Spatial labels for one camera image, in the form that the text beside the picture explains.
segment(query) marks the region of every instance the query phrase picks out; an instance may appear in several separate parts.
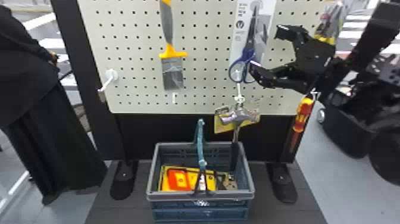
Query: blue scissors handle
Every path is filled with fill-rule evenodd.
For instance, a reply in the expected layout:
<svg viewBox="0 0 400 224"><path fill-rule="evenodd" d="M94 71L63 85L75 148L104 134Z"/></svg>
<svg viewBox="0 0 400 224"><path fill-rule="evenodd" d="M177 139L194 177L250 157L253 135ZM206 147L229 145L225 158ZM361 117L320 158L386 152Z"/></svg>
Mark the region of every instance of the blue scissors handle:
<svg viewBox="0 0 400 224"><path fill-rule="evenodd" d="M229 71L228 71L229 72L229 78L230 78L230 80L232 80L232 82L235 82L235 83L242 83L242 82L244 82L244 83L252 83L252 82L254 82L254 81L248 82L246 80L247 67L248 67L248 64L250 63L250 61L253 58L254 58L254 49L246 49L246 48L243 49L242 56L240 58L238 58L235 62L233 62L232 65L229 67ZM232 69L239 63L244 63L244 65L243 65L243 69L242 69L241 74L240 74L240 79L235 80L232 77Z"/></svg>

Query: person in black clothing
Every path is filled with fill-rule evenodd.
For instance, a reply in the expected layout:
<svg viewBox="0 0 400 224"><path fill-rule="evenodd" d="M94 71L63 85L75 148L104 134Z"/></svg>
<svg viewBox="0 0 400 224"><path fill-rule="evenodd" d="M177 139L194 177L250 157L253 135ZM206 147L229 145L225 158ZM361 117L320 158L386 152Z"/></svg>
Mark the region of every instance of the person in black clothing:
<svg viewBox="0 0 400 224"><path fill-rule="evenodd" d="M58 81L57 56L0 5L0 128L49 204L100 185L107 168Z"/></svg>

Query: blue plastic basket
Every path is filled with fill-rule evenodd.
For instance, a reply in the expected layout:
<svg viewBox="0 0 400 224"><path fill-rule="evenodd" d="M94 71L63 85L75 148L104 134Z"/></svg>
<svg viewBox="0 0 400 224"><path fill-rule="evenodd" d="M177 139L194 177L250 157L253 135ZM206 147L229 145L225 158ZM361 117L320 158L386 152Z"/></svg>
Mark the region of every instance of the blue plastic basket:
<svg viewBox="0 0 400 224"><path fill-rule="evenodd" d="M247 219L255 188L241 143L232 153L231 142L207 142L203 146L208 170L229 172L235 175L237 190L204 192L193 195L193 191L162 192L158 183L162 165L199 167L197 147L193 142L159 143L155 147L147 185L147 199L152 204L156 222L228 222Z"/></svg>

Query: floor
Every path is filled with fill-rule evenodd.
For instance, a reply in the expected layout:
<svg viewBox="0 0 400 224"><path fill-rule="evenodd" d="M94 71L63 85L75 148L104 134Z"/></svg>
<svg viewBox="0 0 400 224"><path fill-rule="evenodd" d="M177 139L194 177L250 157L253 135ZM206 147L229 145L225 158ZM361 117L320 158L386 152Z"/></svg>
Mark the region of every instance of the floor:
<svg viewBox="0 0 400 224"><path fill-rule="evenodd" d="M22 22L27 22L42 15L44 14L15 16ZM55 21L51 20L35 27L30 33L42 44L50 46L53 51L65 54ZM339 50L348 52L351 49L349 45L353 43L349 41L346 46L341 45ZM62 66L62 71L69 69L68 63ZM71 101L80 102L77 91L69 91L68 95ZM368 158L354 160L344 155L315 121L318 107L321 105L316 105L296 159L327 222L329 224L399 223L400 187L381 179L370 166ZM3 135L0 135L0 144L5 150L0 153L0 181L9 186L13 182L12 172L17 175L23 172L23 167L18 163L12 146ZM6 213L0 217L0 224L83 224L95 197L95 193L77 195L76 192L68 192L50 206L44 207L40 202L40 193L29 183Z"/></svg>

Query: robotic arm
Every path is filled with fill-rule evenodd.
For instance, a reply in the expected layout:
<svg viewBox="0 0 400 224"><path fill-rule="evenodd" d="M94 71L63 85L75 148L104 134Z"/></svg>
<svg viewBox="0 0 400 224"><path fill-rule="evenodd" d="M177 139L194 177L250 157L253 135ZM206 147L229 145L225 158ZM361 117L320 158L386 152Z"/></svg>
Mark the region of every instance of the robotic arm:
<svg viewBox="0 0 400 224"><path fill-rule="evenodd" d="M266 88L288 88L302 94L320 92L319 101L332 105L332 93L350 71L358 72L350 94L334 105L359 121L372 125L384 116L399 114L400 63L379 55L400 31L400 4L382 2L347 59L335 58L335 46L313 38L299 26L279 25L276 37L291 41L296 60L274 69L251 62L249 73Z"/></svg>

